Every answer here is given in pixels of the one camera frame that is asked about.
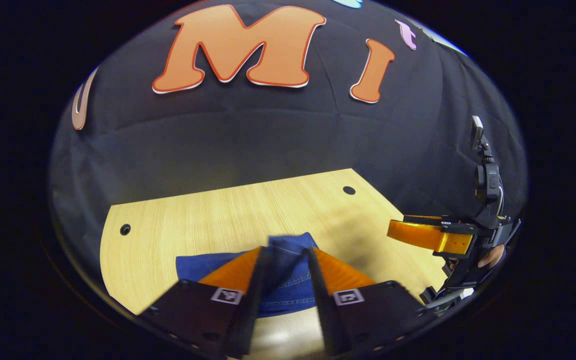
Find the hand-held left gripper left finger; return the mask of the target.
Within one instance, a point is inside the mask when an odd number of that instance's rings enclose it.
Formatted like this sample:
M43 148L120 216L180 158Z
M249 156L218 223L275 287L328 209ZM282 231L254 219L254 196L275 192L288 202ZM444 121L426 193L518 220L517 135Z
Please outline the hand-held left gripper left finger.
M202 360L250 353L265 273L272 258L259 246L200 281L181 279L139 315L141 325Z

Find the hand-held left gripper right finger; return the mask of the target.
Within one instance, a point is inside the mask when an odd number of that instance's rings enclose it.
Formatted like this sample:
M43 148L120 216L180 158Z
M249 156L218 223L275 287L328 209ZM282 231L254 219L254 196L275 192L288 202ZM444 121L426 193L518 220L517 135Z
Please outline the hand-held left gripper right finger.
M385 357L438 320L396 281L375 282L315 247L307 258L328 357Z

